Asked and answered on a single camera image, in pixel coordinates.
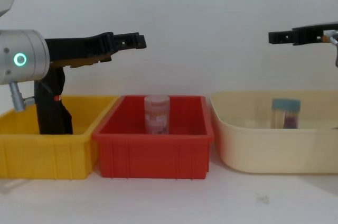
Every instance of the bottle with blue cap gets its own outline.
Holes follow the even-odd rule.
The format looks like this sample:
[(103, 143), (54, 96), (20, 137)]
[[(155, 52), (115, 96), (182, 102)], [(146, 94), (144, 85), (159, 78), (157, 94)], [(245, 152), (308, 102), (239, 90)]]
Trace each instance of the bottle with blue cap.
[(273, 99), (271, 128), (298, 129), (301, 101), (295, 99)]

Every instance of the plastic container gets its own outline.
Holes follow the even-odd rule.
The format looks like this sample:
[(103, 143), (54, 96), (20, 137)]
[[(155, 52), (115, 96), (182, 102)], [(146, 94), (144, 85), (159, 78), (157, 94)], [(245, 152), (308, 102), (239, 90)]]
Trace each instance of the plastic container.
[(271, 128), (297, 129), (301, 101), (293, 99), (273, 99)]
[(148, 134), (169, 133), (169, 96), (146, 96), (144, 98), (145, 126)]
[(170, 97), (170, 133), (146, 134), (145, 96), (124, 96), (93, 133), (106, 178), (203, 179), (213, 131), (204, 97)]
[[(271, 129), (274, 98), (302, 102), (299, 129)], [(224, 163), (247, 173), (338, 174), (338, 91), (225, 91), (212, 94)]]
[(64, 96), (74, 135), (39, 135), (35, 106), (0, 117), (0, 178), (84, 179), (97, 160), (91, 133), (117, 97)]

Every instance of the white wall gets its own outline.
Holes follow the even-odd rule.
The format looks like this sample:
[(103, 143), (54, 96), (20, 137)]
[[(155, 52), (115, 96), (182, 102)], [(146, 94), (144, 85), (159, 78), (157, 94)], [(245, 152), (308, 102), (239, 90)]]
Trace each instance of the white wall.
[[(145, 35), (148, 48), (66, 69), (65, 94), (209, 94), (225, 89), (335, 89), (329, 44), (269, 45), (269, 31), (338, 21), (337, 0), (16, 0), (0, 29), (45, 38)], [(31, 83), (23, 84), (25, 96)], [(0, 87), (0, 111), (11, 108)]]

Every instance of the white table surface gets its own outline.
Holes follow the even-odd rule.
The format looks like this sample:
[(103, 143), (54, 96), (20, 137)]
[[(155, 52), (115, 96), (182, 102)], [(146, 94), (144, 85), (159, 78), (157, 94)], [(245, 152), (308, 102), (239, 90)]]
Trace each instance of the white table surface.
[(0, 180), (0, 223), (338, 223), (338, 176), (241, 174), (211, 152), (205, 180)]

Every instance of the blue lid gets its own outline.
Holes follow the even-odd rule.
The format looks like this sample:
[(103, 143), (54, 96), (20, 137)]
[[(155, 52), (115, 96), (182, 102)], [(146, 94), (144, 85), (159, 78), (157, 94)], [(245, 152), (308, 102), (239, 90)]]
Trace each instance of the blue lid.
[(273, 109), (299, 112), (301, 101), (295, 99), (273, 99)]

